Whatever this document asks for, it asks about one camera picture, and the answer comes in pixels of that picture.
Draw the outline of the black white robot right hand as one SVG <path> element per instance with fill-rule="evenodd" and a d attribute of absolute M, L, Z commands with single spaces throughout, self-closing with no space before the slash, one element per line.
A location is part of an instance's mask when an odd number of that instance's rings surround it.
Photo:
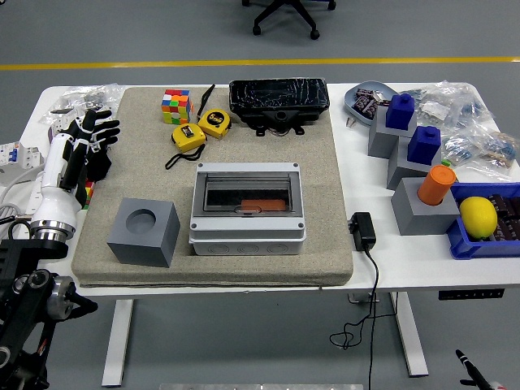
<path fill-rule="evenodd" d="M 466 368 L 469 379 L 461 379 L 460 384 L 464 386 L 476 387 L 479 390 L 506 390 L 506 387 L 496 381 L 488 381 L 480 373 L 479 369 L 470 361 L 470 359 L 460 350 L 455 351 L 461 364 Z"/>

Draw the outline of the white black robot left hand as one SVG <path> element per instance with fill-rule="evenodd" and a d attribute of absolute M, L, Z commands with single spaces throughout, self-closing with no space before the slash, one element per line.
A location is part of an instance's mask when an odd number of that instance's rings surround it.
<path fill-rule="evenodd" d="M 119 121 L 111 115 L 110 110 L 87 110 L 52 140 L 41 177 L 41 204 L 30 222 L 34 236 L 75 232 L 76 214 L 86 203 L 86 182 L 105 179 L 111 168 L 108 149 L 120 133 Z"/>

